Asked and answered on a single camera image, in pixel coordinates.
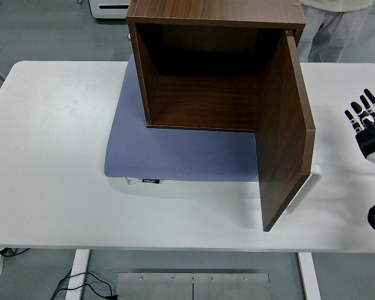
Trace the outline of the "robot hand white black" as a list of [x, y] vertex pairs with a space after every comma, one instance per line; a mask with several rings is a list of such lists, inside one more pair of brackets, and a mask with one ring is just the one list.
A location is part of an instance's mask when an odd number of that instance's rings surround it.
[[366, 160], [375, 165], [375, 96], [365, 89], [360, 95], [360, 103], [351, 103], [352, 111], [345, 110], [345, 115], [355, 132], [359, 149]]

